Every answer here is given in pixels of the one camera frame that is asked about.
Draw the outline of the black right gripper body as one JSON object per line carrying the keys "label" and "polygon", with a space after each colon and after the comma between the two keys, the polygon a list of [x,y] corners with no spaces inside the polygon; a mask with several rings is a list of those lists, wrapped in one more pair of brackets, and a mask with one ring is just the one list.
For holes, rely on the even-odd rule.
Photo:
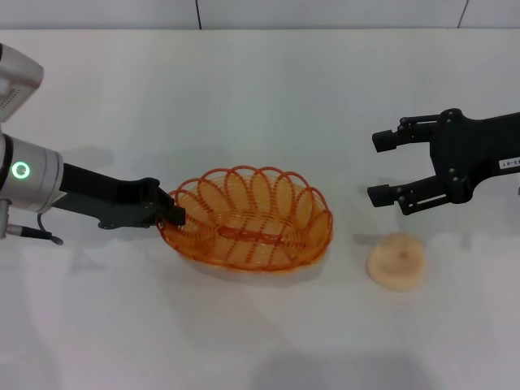
{"label": "black right gripper body", "polygon": [[469,119],[445,110],[431,133],[430,156],[448,201],[468,202],[481,182],[519,172],[519,114]]}

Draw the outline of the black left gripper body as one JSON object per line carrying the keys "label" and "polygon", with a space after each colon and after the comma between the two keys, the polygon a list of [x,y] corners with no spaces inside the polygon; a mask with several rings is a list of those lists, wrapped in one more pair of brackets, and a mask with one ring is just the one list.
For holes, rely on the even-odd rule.
{"label": "black left gripper body", "polygon": [[98,220],[100,228],[149,228],[155,222],[159,181],[118,180],[66,163],[52,206]]}

